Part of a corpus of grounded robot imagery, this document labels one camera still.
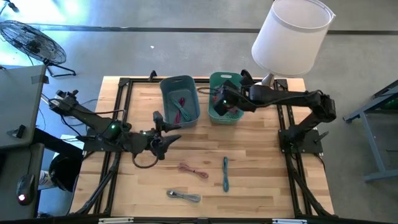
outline desk fan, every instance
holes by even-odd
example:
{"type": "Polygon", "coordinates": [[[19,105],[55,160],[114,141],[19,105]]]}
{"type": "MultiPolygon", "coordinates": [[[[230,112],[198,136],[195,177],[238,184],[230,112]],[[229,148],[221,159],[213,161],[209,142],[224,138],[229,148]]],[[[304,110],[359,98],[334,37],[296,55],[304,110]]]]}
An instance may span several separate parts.
{"type": "Polygon", "coordinates": [[[18,21],[8,20],[0,22],[0,34],[12,46],[24,52],[29,59],[33,57],[43,62],[52,77],[76,75],[74,70],[60,66],[67,60],[62,47],[39,30],[18,21]],[[71,73],[54,75],[49,66],[62,68],[71,73]]]}

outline white lamp shade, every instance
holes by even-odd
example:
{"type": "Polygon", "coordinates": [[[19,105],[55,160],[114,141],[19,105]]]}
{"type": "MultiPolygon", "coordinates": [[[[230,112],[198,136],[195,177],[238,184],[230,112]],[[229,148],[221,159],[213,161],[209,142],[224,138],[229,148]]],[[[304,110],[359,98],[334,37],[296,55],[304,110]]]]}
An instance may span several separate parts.
{"type": "Polygon", "coordinates": [[[276,0],[253,44],[254,61],[273,75],[306,74],[334,18],[317,0],[276,0]]]}

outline led light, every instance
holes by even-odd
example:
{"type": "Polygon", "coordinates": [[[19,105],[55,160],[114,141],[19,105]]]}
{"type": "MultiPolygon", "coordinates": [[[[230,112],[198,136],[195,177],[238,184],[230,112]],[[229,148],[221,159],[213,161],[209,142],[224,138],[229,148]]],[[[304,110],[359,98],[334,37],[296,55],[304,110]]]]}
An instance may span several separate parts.
{"type": "Polygon", "coordinates": [[[25,200],[25,195],[20,195],[20,196],[18,196],[18,199],[19,199],[20,201],[25,200]]]}

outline fan grille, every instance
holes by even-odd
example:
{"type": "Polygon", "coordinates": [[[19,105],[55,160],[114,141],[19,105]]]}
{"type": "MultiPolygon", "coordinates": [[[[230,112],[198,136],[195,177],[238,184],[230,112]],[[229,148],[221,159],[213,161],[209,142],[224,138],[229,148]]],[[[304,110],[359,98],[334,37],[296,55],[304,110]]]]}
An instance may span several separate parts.
{"type": "Polygon", "coordinates": [[[67,60],[67,55],[61,46],[27,24],[10,20],[1,22],[0,34],[18,50],[42,62],[49,61],[59,65],[67,60]]]}

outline teal cable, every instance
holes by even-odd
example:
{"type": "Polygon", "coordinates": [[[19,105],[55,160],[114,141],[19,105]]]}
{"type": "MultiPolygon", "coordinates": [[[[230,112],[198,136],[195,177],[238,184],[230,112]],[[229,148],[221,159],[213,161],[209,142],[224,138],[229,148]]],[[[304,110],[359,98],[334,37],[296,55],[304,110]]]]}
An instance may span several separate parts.
{"type": "Polygon", "coordinates": [[[229,191],[229,182],[228,182],[228,157],[224,157],[224,162],[223,162],[223,172],[224,172],[224,192],[229,191]]]}
{"type": "Polygon", "coordinates": [[[174,104],[175,107],[177,107],[177,109],[181,112],[182,116],[185,119],[185,122],[187,121],[191,121],[191,116],[189,115],[188,111],[186,111],[181,104],[178,102],[178,99],[172,97],[172,102],[174,104]]]}

